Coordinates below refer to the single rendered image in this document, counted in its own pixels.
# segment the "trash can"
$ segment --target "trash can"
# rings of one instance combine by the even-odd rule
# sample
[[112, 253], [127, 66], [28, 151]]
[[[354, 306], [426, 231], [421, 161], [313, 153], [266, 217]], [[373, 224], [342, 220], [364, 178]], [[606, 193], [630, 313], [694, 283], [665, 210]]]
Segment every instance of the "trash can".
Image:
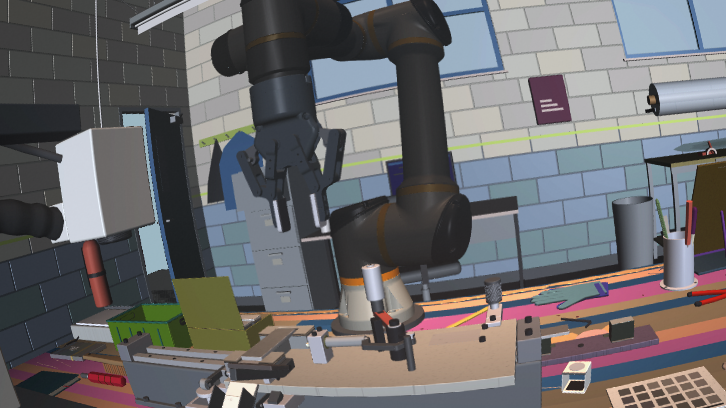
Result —
[[696, 235], [691, 236], [691, 245], [686, 245], [684, 231], [669, 232], [663, 239], [663, 280], [660, 286], [666, 290], [689, 290], [698, 285], [693, 273]]
[[651, 197], [626, 197], [613, 201], [620, 270], [653, 264], [653, 208]]

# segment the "purple sign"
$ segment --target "purple sign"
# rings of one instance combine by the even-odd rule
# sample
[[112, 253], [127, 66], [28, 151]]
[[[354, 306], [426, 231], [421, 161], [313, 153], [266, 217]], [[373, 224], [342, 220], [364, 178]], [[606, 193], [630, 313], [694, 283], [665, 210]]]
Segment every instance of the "purple sign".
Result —
[[529, 78], [529, 89], [538, 125], [572, 121], [562, 75]]

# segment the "green crate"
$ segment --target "green crate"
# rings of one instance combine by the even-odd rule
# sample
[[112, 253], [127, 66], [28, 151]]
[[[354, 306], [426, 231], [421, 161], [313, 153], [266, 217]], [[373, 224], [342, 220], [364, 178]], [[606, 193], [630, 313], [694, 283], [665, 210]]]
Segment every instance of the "green crate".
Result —
[[178, 303], [142, 304], [107, 322], [114, 344], [142, 332], [151, 335], [155, 346], [192, 346], [189, 329]]

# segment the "floor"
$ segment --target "floor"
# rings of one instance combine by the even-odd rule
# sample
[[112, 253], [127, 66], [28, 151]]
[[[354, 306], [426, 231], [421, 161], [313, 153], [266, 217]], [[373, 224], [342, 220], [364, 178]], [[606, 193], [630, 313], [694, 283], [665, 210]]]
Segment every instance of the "floor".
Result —
[[[556, 285], [526, 288], [504, 293], [504, 319], [521, 319], [539, 316], [543, 327], [562, 324], [562, 317], [586, 318], [592, 325], [568, 322], [570, 334], [553, 339], [553, 343], [607, 333], [608, 322], [620, 317], [632, 316], [636, 326], [650, 325], [658, 334], [660, 343], [606, 357], [593, 358], [592, 383], [586, 394], [563, 394], [560, 391], [561, 374], [565, 364], [543, 367], [542, 406], [558, 408], [610, 407], [606, 389], [618, 385], [647, 380], [696, 367], [705, 367], [714, 378], [726, 387], [726, 301], [696, 308], [694, 298], [685, 292], [668, 292], [660, 288], [662, 265], [618, 272], [599, 277], [579, 279]], [[696, 290], [723, 289], [726, 287], [726, 270], [698, 277]], [[608, 297], [585, 300], [565, 311], [556, 305], [535, 306], [530, 298], [544, 289], [591, 281], [606, 281], [610, 287]], [[483, 296], [457, 298], [424, 303], [427, 318], [413, 330], [445, 327], [486, 305]], [[276, 325], [313, 324], [330, 326], [337, 311], [305, 313], [277, 313]], [[465, 325], [481, 324], [486, 314], [471, 319]], [[44, 354], [10, 370], [14, 383], [41, 371], [82, 373], [103, 372], [100, 363], [53, 360]], [[94, 384], [88, 380], [70, 386], [59, 398], [83, 404], [125, 408], [135, 407], [129, 385], [123, 388]]]

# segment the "red cylinder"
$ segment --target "red cylinder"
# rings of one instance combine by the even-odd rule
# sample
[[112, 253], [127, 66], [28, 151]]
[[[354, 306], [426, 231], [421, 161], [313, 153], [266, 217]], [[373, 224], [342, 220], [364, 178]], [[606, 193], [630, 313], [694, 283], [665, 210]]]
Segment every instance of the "red cylinder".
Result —
[[98, 384], [113, 385], [114, 387], [123, 387], [126, 385], [126, 377], [116, 374], [105, 373], [88, 373], [88, 381]]
[[83, 243], [83, 260], [86, 262], [88, 283], [91, 285], [93, 300], [96, 307], [106, 307], [111, 304], [111, 291], [106, 280], [106, 270], [103, 268], [101, 247], [94, 240]]

